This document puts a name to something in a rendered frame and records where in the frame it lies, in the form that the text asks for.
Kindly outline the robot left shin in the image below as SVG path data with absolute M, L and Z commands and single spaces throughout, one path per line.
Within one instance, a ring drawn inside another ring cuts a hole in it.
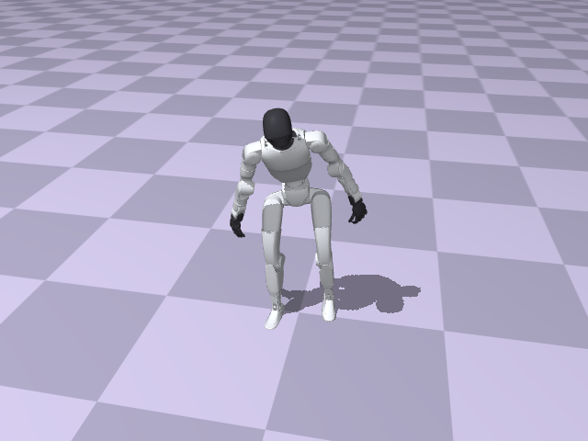
M 329 265 L 320 266 L 319 271 L 320 271 L 321 284 L 324 288 L 325 299 L 327 300 L 327 296 L 330 295 L 331 300 L 333 300 L 333 293 L 332 293 L 332 287 L 334 284 L 333 254 L 332 254 L 331 263 Z

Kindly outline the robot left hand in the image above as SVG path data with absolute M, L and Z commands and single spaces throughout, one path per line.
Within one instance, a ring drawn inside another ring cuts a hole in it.
M 354 217 L 356 216 L 356 220 L 352 221 L 352 223 L 356 224 L 365 218 L 365 215 L 368 213 L 365 204 L 362 202 L 363 199 L 361 198 L 357 203 L 355 203 L 354 199 L 351 196 L 348 196 L 350 204 L 353 206 L 352 211 L 353 214 L 348 222 L 351 222 Z

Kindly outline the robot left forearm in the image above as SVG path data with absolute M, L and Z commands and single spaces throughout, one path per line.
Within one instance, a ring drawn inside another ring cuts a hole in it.
M 341 176 L 337 177 L 337 180 L 342 184 L 347 196 L 351 196 L 355 203 L 357 203 L 362 198 L 362 195 L 358 189 L 358 184 L 356 184 L 352 177 L 350 169 L 344 163 L 340 163 L 339 173 Z

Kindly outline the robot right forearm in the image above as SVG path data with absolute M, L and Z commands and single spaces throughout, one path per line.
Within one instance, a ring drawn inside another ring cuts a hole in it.
M 247 200 L 249 198 L 249 195 L 240 195 L 240 193 L 241 193 L 241 181 L 238 182 L 238 185 L 236 187 L 235 194 L 234 194 L 235 199 L 234 199 L 233 208 L 231 211 L 231 214 L 235 219 L 237 219 L 237 216 L 240 213 L 243 213 L 243 215 L 244 215 L 245 210 L 246 210 Z

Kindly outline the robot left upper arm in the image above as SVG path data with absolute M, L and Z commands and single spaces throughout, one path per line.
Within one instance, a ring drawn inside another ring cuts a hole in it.
M 329 163 L 328 174 L 331 177 L 340 177 L 339 164 L 343 163 L 337 151 L 329 142 L 326 134 L 320 130 L 305 132 L 305 141 L 313 153 L 318 153 L 322 159 Z

